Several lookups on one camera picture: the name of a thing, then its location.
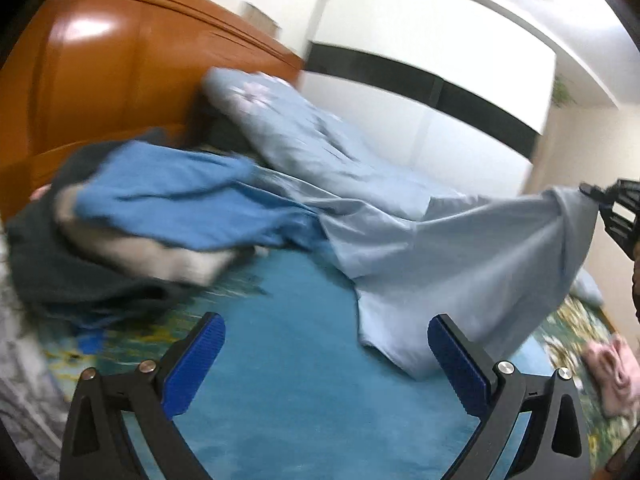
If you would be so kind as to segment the teal floral bed blanket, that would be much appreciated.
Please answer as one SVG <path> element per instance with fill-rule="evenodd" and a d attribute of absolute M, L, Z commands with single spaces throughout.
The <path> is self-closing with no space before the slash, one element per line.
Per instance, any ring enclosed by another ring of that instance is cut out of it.
<path fill-rule="evenodd" d="M 476 428 L 448 380 L 417 382 L 357 339 L 343 274 L 275 250 L 157 318 L 88 330 L 38 320 L 49 370 L 66 394 L 159 358 L 213 311 L 227 336 L 190 408 L 176 418 L 216 479 L 437 479 Z"/>

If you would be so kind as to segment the wooden headboard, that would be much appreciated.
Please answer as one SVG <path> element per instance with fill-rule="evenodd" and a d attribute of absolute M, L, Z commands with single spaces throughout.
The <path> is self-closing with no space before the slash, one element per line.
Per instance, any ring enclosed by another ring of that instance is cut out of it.
<path fill-rule="evenodd" d="M 210 0 L 46 0 L 1 70 L 1 214 L 78 148 L 182 136 L 206 70 L 295 82 L 302 60 Z"/>

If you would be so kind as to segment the green plant on wardrobe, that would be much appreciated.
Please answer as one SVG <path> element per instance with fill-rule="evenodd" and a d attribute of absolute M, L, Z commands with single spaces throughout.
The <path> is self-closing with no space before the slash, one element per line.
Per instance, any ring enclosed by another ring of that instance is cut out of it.
<path fill-rule="evenodd" d="M 551 104 L 554 107 L 562 108 L 575 103 L 576 101 L 570 94 L 570 89 L 567 87 L 565 79 L 560 75 L 556 75 L 553 79 Z"/>

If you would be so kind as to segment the light blue floral quilt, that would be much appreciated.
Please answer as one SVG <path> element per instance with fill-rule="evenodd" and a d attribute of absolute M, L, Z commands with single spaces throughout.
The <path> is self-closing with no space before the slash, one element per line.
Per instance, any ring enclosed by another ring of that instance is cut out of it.
<path fill-rule="evenodd" d="M 468 206 L 461 194 L 375 154 L 357 129 L 280 78 L 212 68 L 203 90 L 267 165 L 282 174 L 408 220 Z"/>

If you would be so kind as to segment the light blue shirt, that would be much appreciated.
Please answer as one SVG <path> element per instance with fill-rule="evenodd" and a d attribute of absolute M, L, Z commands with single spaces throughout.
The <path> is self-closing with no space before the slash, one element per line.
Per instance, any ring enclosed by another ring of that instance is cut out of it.
<path fill-rule="evenodd" d="M 570 291 L 598 207 L 574 188 L 467 196 L 422 178 L 259 169 L 257 184 L 318 212 L 358 296 L 359 340 L 408 375 L 434 370 L 426 329 L 445 313 L 500 358 Z"/>

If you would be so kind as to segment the pink garment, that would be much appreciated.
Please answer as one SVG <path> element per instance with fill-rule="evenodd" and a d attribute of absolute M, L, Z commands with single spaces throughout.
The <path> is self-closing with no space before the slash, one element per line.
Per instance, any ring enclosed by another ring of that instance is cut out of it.
<path fill-rule="evenodd" d="M 629 417 L 639 402 L 639 362 L 626 339 L 589 341 L 582 359 L 596 382 L 605 417 Z"/>

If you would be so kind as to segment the blue garment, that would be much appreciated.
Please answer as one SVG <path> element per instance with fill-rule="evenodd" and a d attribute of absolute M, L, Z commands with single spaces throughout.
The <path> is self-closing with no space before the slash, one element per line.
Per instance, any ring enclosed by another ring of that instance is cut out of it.
<path fill-rule="evenodd" d="M 79 191 L 74 213 L 96 226 L 197 252 L 322 246 L 326 234 L 317 214 L 250 185 L 258 169 L 244 156 L 130 141 L 112 151 Z"/>

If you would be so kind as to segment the white wardrobe with black stripe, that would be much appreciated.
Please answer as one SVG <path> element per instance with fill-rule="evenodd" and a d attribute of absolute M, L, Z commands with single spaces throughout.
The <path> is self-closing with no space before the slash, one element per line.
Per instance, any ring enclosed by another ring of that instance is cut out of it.
<path fill-rule="evenodd" d="M 473 0 L 322 0 L 302 95 L 384 158 L 469 194 L 522 192 L 554 52 Z"/>

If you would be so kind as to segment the beige garment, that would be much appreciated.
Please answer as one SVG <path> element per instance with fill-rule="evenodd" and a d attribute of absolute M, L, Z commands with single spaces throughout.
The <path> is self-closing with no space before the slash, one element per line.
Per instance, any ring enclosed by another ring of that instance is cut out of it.
<path fill-rule="evenodd" d="M 93 226 L 74 213 L 78 194 L 83 188 L 82 184 L 74 184 L 55 195 L 55 221 L 63 235 L 85 256 L 126 274 L 206 287 L 232 264 L 268 254 L 266 248 L 259 246 L 196 252 L 165 246 L 157 240 L 112 228 Z"/>

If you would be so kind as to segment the dark grey garment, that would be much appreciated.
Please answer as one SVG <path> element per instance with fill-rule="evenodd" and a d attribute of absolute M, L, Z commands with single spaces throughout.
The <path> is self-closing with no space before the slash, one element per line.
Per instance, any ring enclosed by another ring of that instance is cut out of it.
<path fill-rule="evenodd" d="M 157 278 L 135 278 L 81 255 L 54 221 L 57 192 L 90 178 L 122 142 L 107 141 L 80 148 L 64 162 L 50 188 L 4 222 L 9 268 L 23 304 L 136 312 L 165 310 L 196 294 L 198 286 Z"/>

